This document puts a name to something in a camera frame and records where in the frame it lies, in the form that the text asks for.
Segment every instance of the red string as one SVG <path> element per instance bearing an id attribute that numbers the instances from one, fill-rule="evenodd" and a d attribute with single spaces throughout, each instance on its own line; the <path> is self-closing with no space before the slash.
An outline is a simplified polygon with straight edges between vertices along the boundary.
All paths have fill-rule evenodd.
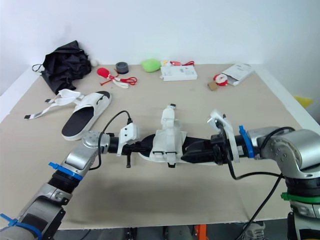
<path id="1" fill-rule="evenodd" d="M 119 73 L 116 76 L 112 76 L 111 74 L 109 74 L 109 76 L 107 77 L 109 80 L 105 81 L 105 82 L 100 82 L 100 85 L 102 86 L 104 84 L 107 84 L 107 83 L 111 82 L 112 80 L 115 80 L 118 76 L 119 76 Z M 134 76 L 129 77 L 129 78 L 121 78 L 120 79 L 120 82 L 130 84 L 131 86 L 136 85 L 137 81 L 138 81 L 138 79 Z"/>
<path id="2" fill-rule="evenodd" d="M 190 65 L 195 65 L 195 61 L 188 61 L 185 64 L 182 64 L 182 66 L 190 66 Z"/>
<path id="3" fill-rule="evenodd" d="M 120 81 L 133 86 L 133 85 L 137 84 L 138 79 L 136 77 L 132 76 L 129 78 L 121 78 Z"/>
<path id="4" fill-rule="evenodd" d="M 170 61 L 171 65 L 173 66 L 180 66 L 181 63 L 179 61 Z"/>

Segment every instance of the table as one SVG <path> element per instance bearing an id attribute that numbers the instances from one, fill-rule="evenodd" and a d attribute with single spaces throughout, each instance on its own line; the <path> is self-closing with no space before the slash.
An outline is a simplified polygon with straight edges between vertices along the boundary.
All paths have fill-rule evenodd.
<path id="1" fill-rule="evenodd" d="M 268 77 L 269 73 L 263 67 L 255 66 L 257 72 L 274 82 L 273 92 L 282 91 L 278 97 L 264 83 L 266 78 L 263 81 L 256 73 L 236 87 L 210 91 L 206 84 L 212 76 L 229 66 L 196 65 L 197 80 L 163 82 L 159 71 L 147 73 L 139 65 L 132 65 L 126 76 L 135 76 L 139 82 L 129 89 L 111 83 L 101 87 L 99 82 L 102 79 L 93 69 L 84 79 L 74 81 L 74 85 L 83 94 L 96 91 L 112 94 L 112 103 L 94 124 L 94 131 L 101 131 L 120 110 L 128 110 L 140 127 L 141 137 L 145 137 L 161 128 L 162 111 L 170 103 L 176 104 L 175 116 L 181 120 L 182 130 L 191 137 L 209 138 L 216 134 L 206 124 L 215 108 L 226 114 L 235 132 L 238 132 L 238 125 L 244 125 L 247 130 L 272 125 L 299 129 L 302 125 L 319 131 L 310 116 L 299 123 L 295 120 L 299 117 L 294 118 L 292 113 L 299 115 L 303 111 L 303 116 L 308 114 L 287 96 L 288 92 L 281 85 L 277 87 L 279 83 L 272 76 Z M 54 171 L 48 163 L 62 162 L 78 144 L 76 141 L 65 141 L 61 136 L 61 129 L 73 106 L 52 110 L 37 119 L 24 119 L 26 114 L 43 110 L 47 106 L 44 100 L 53 97 L 45 81 L 37 79 L 0 124 L 0 206 L 1 212 L 8 216 L 15 217 L 39 187 L 49 180 Z M 112 123 L 108 132 L 118 133 L 125 124 L 126 117 L 122 116 Z M 90 171 L 75 189 L 70 203 L 65 207 L 66 216 L 60 228 L 99 229 L 247 221 L 276 181 L 272 176 L 252 176 L 235 181 L 226 165 L 182 163 L 176 168 L 168 168 L 166 163 L 149 162 L 136 154 L 132 155 L 131 165 L 132 168 L 126 168 L 124 156 L 103 155 L 102 167 Z M 236 175 L 252 171 L 280 172 L 277 164 L 269 159 L 257 161 L 244 158 L 241 163 L 234 164 L 234 169 Z M 285 183 L 282 182 L 257 220 L 287 217 L 290 206 L 280 198 L 280 193 L 285 190 Z M 6 225 L 4 221 L 0 224 L 0 227 Z"/>

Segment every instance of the slipper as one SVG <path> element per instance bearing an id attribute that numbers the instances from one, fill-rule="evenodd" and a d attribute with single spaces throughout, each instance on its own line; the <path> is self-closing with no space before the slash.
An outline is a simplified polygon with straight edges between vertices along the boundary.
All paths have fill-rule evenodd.
<path id="1" fill-rule="evenodd" d="M 61 133 L 64 139 L 68 141 L 81 139 L 106 110 L 111 99 L 107 91 L 97 91 L 86 95 L 77 103 L 71 117 L 62 128 Z"/>

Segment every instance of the white box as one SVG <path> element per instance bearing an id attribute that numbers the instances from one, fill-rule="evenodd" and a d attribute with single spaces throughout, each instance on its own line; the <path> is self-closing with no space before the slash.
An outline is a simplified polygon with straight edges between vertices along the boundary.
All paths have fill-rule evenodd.
<path id="1" fill-rule="evenodd" d="M 196 80 L 198 75 L 194 66 L 162 66 L 161 74 L 164 81 Z"/>
<path id="2" fill-rule="evenodd" d="M 222 73 L 228 76 L 228 84 L 236 86 L 254 71 L 249 64 L 239 63 L 232 65 Z"/>

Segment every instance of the roll of tape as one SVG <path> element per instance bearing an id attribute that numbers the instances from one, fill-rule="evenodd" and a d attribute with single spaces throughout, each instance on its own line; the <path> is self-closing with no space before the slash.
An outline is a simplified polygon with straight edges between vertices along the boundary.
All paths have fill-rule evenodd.
<path id="1" fill-rule="evenodd" d="M 228 84 L 228 76 L 225 74 L 217 74 L 213 77 L 213 80 L 218 86 L 226 86 Z"/>
<path id="2" fill-rule="evenodd" d="M 115 65 L 115 69 L 118 74 L 127 74 L 129 72 L 129 66 L 126 62 L 120 61 Z"/>

